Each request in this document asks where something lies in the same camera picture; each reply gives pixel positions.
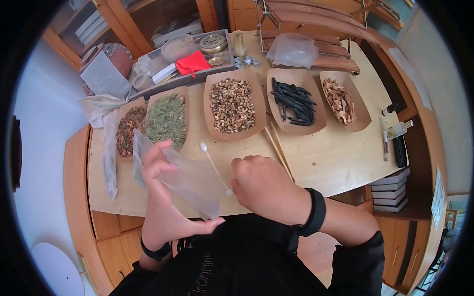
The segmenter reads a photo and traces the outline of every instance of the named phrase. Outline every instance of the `dried herbs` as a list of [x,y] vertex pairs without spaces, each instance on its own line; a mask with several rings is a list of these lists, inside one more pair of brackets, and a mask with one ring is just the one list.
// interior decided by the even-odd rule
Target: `dried herbs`
[[[272,88],[273,91],[270,93],[275,96],[275,103],[282,105],[283,122],[289,119],[292,125],[311,126],[314,124],[313,105],[316,104],[309,98],[310,92],[294,84],[278,82],[275,78],[272,78]],[[287,108],[293,110],[296,117],[287,116]]]
[[340,86],[335,79],[327,78],[323,81],[323,91],[331,109],[343,125],[346,126],[356,119],[351,93],[344,86]]
[[117,129],[117,150],[120,156],[133,154],[133,129],[143,132],[145,125],[145,108],[135,106],[120,120]]
[[172,139],[174,147],[183,145],[186,139],[185,110],[184,98],[180,94],[168,95],[155,101],[148,108],[145,135],[153,143]]
[[248,81],[227,78],[210,91],[214,128],[220,133],[238,133],[255,125],[252,88]]

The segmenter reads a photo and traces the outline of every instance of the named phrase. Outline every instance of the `gray paper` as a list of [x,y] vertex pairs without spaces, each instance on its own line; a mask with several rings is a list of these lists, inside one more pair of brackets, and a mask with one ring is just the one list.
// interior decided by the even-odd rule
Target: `gray paper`
[[81,77],[96,95],[109,94],[124,99],[130,89],[130,83],[103,51],[92,60]]

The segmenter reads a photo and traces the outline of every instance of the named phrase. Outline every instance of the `chopsticks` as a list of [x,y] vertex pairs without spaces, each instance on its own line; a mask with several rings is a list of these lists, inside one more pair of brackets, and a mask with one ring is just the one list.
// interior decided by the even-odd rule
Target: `chopsticks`
[[280,137],[278,136],[275,125],[272,122],[270,122],[270,126],[273,129],[273,133],[275,134],[275,138],[276,138],[276,142],[278,143],[278,146],[275,144],[275,141],[273,140],[273,137],[270,134],[270,131],[268,130],[268,128],[266,126],[265,126],[265,132],[266,132],[268,138],[270,139],[270,142],[272,143],[273,148],[275,149],[276,154],[277,154],[278,158],[280,159],[280,162],[282,163],[283,167],[285,168],[285,171],[288,174],[288,177],[290,177],[290,179],[293,181],[293,183],[295,183],[295,179],[294,179],[293,174],[290,170],[290,166],[288,165],[288,161],[286,160],[286,155],[285,155],[285,152],[283,150],[282,143],[280,142]]

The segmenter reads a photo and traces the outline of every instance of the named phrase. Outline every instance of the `white wall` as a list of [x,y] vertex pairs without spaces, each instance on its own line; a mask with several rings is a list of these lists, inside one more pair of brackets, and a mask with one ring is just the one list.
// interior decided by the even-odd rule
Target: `white wall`
[[399,48],[424,80],[438,119],[446,152],[447,192],[469,192],[473,140],[466,94],[446,44],[422,9]]
[[[63,160],[66,140],[87,124],[77,101],[83,97],[78,72],[41,39],[17,90],[14,115],[20,120],[23,154],[20,188],[14,199],[28,248],[38,242],[51,243],[78,270],[64,207]],[[85,288],[86,295],[95,295],[88,283]]]

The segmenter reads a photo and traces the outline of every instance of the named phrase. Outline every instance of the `white spoon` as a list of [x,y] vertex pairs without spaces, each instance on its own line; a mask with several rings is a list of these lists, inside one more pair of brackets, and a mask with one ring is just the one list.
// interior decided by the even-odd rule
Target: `white spoon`
[[216,170],[216,173],[219,175],[219,180],[220,180],[220,182],[221,182],[222,185],[224,185],[224,187],[226,188],[226,194],[227,194],[227,196],[231,196],[234,192],[232,191],[232,189],[229,189],[229,187],[227,187],[227,184],[224,182],[224,180],[222,179],[222,176],[219,174],[219,171],[217,170],[216,165],[215,165],[214,162],[212,161],[212,159],[211,159],[209,153],[207,152],[207,145],[206,145],[206,143],[200,142],[200,143],[199,143],[199,147],[201,148],[201,150],[202,150],[203,152],[206,153],[206,155],[207,155],[208,158],[209,158],[210,163],[212,164],[212,166],[213,166],[214,169]]

